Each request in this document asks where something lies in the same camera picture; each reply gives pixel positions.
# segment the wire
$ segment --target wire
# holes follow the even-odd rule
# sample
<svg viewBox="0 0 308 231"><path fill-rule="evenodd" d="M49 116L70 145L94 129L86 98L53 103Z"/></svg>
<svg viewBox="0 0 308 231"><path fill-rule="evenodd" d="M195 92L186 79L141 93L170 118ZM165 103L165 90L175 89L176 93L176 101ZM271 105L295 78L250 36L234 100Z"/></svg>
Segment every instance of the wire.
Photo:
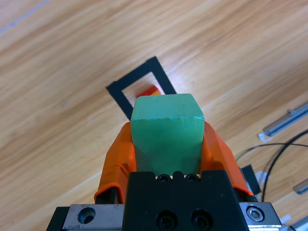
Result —
<svg viewBox="0 0 308 231"><path fill-rule="evenodd" d="M264 185L263 185L263 191L262 191L262 202L264 202L264 198L265 198L265 192L266 192L266 186L268 184L268 180L269 180L269 176L270 173L275 165L275 163L277 162L278 158L282 155L282 153L287 149L287 147L289 147L290 145L292 145L293 142L295 142L296 140L298 140L299 138L301 138L302 136L306 135L308 133L308 130L305 130L299 134L297 134L296 136L294 136L292 139L290 139L287 143L285 143L284 147L281 148L281 150L278 152L277 156L275 157L275 159L273 160L273 162L270 165L270 168L268 170L268 173L266 175L265 181L264 181Z"/></svg>
<svg viewBox="0 0 308 231"><path fill-rule="evenodd" d="M238 161L240 158L242 158L244 155L249 153L251 150L254 150L254 149L259 148L259 147L271 146L271 145L286 145L286 144L287 143L266 143L266 144L257 145L257 146L246 149L242 154L240 154L238 157L236 157L235 160ZM300 143L291 143L290 145L308 147L308 145L300 144Z"/></svg>
<svg viewBox="0 0 308 231"><path fill-rule="evenodd" d="M290 225L289 228L292 229L293 231L296 231L296 229L294 229L292 225Z"/></svg>

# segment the orange gripper pad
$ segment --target orange gripper pad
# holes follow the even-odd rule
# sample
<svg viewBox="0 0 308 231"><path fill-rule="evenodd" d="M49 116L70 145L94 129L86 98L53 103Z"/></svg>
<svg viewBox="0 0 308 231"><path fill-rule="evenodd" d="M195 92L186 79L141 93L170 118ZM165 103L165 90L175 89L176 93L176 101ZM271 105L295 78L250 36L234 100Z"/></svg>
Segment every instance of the orange gripper pad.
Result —
<svg viewBox="0 0 308 231"><path fill-rule="evenodd" d="M120 203L125 202L128 175L136 172L135 149L131 138L130 122L121 129L114 143L107 152L98 191L94 200L104 191L116 187Z"/></svg>
<svg viewBox="0 0 308 231"><path fill-rule="evenodd" d="M204 170L226 170L234 189L247 195L253 195L247 188L230 148L207 122L203 136L200 170L201 172Z"/></svg>

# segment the wooden table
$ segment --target wooden table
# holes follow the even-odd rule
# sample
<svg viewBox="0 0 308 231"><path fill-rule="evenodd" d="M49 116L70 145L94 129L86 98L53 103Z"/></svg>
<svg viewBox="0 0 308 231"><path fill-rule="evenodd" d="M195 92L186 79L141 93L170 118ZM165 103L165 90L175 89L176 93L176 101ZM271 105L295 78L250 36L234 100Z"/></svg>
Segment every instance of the wooden table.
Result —
<svg viewBox="0 0 308 231"><path fill-rule="evenodd" d="M93 203L127 121L105 87L153 56L235 156L308 98L306 0L1 0L0 19L0 230L45 230L57 206ZM273 141L307 128L304 118ZM239 165L259 172L278 148ZM290 147L269 180L287 224L307 215L308 193L292 189L307 162L307 148Z"/></svg>

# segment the black tape square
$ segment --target black tape square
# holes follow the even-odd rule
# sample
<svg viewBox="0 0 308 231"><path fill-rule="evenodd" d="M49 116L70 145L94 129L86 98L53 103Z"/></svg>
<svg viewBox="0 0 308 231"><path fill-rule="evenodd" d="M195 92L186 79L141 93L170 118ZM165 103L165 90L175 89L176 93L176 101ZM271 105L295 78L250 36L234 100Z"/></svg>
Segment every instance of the black tape square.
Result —
<svg viewBox="0 0 308 231"><path fill-rule="evenodd" d="M145 63L138 66L136 69L129 72L127 75L123 76L118 81L115 81L108 87L106 87L110 95L114 98L114 100L117 102L117 104L120 106L120 108L129 120L131 119L133 107L122 90L124 90L129 85L136 82L150 72L153 73L157 82L159 83L166 95L176 94L176 91L174 90L171 82L169 81L167 75L165 74L161 64L156 57L147 60Z"/></svg>

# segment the green foam block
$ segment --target green foam block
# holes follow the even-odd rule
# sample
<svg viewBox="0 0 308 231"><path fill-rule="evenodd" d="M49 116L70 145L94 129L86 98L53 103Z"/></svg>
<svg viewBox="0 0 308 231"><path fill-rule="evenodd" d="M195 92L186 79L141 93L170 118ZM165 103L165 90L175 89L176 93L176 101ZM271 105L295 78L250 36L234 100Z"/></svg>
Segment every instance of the green foam block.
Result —
<svg viewBox="0 0 308 231"><path fill-rule="evenodd" d="M137 170L199 174L204 124L191 94L139 97L131 117Z"/></svg>

